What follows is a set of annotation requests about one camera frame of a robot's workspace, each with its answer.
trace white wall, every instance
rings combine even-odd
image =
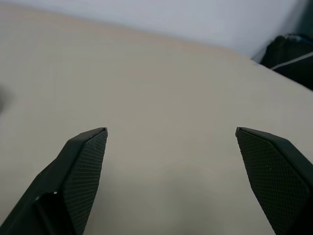
[[[307,0],[6,0],[213,43],[253,56],[292,32]]]

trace textured rubber pad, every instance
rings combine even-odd
[[[271,141],[246,131],[238,131],[237,139],[267,219],[277,235],[289,234],[310,197],[310,186]]]
[[[84,143],[63,184],[64,202],[77,235],[82,235],[96,196],[107,133]]]

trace black bag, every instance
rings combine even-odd
[[[313,40],[305,35],[278,36],[261,65],[313,90]]]

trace beige table surface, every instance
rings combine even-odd
[[[0,4],[0,222],[71,137],[109,129],[86,235],[272,235],[237,126],[313,160],[313,93],[232,51]]]

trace white table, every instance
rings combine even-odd
[[[237,126],[313,160],[313,93],[227,49],[0,5],[0,222],[71,137],[109,129],[86,235],[272,235]]]

